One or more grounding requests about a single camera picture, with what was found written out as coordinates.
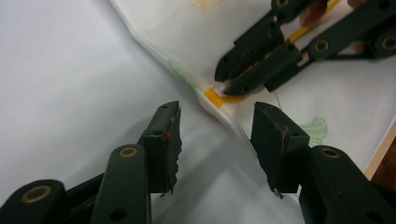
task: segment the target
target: wooden edge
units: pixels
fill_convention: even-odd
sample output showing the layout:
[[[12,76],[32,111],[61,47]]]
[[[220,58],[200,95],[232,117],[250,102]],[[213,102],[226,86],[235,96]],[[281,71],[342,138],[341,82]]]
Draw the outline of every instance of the wooden edge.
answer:
[[[374,154],[369,165],[364,171],[364,175],[367,177],[367,179],[371,180],[373,178],[376,169],[378,168],[382,159],[384,159],[385,154],[387,154],[388,149],[392,144],[393,140],[395,139],[395,137],[396,137],[396,122],[393,123],[393,126],[390,128],[387,136],[385,136],[384,141],[382,142],[378,151]]]

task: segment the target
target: brass screw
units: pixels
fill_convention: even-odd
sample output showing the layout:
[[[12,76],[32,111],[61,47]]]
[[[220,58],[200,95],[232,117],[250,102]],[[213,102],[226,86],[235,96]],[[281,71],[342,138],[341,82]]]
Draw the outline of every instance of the brass screw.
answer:
[[[276,0],[276,5],[279,7],[285,7],[289,4],[289,0]]]
[[[135,147],[126,147],[123,148],[119,154],[122,157],[132,157],[137,154],[137,149]]]
[[[340,154],[338,152],[336,152],[336,151],[334,151],[332,149],[329,149],[329,148],[323,148],[321,150],[321,153],[324,156],[327,156],[327,157],[332,158],[332,159],[337,159],[337,158],[340,157]]]
[[[388,35],[382,41],[382,49],[387,51],[396,50],[396,35]]]
[[[40,185],[27,190],[21,197],[23,203],[35,203],[50,195],[50,186]]]
[[[315,50],[317,53],[324,53],[329,49],[329,42],[325,39],[321,39],[315,45]]]

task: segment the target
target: white table surface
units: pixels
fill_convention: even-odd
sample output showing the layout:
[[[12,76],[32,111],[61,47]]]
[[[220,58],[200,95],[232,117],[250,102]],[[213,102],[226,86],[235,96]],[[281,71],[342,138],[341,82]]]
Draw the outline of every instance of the white table surface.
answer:
[[[135,143],[156,108],[179,100],[183,151],[153,223],[303,223],[259,164],[185,85],[141,48],[106,0],[0,2],[0,204],[53,178],[70,189]]]

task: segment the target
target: green drawing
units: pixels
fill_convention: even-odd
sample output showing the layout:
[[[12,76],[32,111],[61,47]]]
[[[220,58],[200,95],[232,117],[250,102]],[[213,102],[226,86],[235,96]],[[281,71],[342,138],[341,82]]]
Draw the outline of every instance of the green drawing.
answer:
[[[315,117],[315,120],[310,124],[299,124],[308,135],[310,136],[309,146],[314,147],[322,145],[322,140],[327,136],[327,124],[326,121],[321,117]]]
[[[184,83],[186,83],[186,85],[188,87],[190,87],[190,89],[192,90],[192,92],[194,93],[194,95],[197,95],[197,86],[195,81],[190,78],[175,62],[173,62],[172,60],[169,60],[168,62],[169,67],[171,68],[172,72],[179,77],[181,80],[183,80]]]

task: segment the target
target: yellow tape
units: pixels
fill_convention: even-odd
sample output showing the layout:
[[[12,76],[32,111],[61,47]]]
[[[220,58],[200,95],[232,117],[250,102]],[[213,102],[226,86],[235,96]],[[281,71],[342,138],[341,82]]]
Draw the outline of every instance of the yellow tape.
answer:
[[[205,92],[206,98],[217,108],[220,108],[224,104],[236,104],[243,101],[247,96],[223,96],[220,97],[214,90],[209,89]]]

